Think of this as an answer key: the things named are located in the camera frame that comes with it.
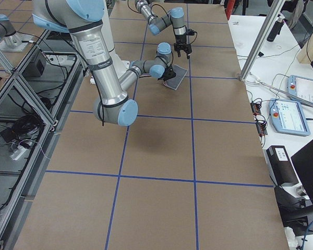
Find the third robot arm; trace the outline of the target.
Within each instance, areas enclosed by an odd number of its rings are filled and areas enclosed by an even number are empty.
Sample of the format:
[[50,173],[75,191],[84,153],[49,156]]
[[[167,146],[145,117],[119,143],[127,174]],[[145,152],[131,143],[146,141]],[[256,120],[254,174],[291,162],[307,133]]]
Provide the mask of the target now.
[[34,44],[34,36],[16,31],[9,18],[0,14],[0,50],[3,52],[21,53],[28,44]]

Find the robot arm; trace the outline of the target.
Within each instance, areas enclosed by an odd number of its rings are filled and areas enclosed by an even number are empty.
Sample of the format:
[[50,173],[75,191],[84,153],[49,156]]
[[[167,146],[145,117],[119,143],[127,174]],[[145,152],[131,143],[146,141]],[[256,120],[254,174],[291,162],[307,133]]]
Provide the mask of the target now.
[[177,52],[178,57],[181,57],[180,52],[186,53],[187,59],[190,58],[192,53],[191,43],[189,36],[197,35],[197,32],[187,28],[184,20],[184,11],[182,7],[175,7],[169,11],[165,11],[163,17],[157,16],[150,6],[149,1],[135,1],[135,8],[138,13],[142,14],[148,22],[148,27],[153,35],[160,34],[166,28],[172,26],[175,36],[174,50]]
[[138,115],[138,104],[129,98],[127,89],[144,73],[161,79],[171,67],[172,50],[168,43],[160,43],[153,60],[134,61],[119,78],[102,31],[105,14],[104,1],[33,1],[34,23],[69,33],[92,73],[100,96],[94,102],[94,115],[102,122],[126,127]]

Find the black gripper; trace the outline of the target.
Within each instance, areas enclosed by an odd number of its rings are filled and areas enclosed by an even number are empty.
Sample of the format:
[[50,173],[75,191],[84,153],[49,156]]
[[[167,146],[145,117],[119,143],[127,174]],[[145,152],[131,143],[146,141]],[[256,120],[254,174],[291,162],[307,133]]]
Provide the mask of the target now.
[[158,78],[158,80],[167,81],[167,80],[170,80],[174,77],[176,77],[176,72],[174,71],[172,66],[169,66],[169,67],[165,68],[164,73],[162,74],[161,77]]
[[186,58],[190,59],[192,49],[186,34],[175,35],[174,51],[177,52],[178,57],[181,57],[180,52],[184,51],[186,53]]

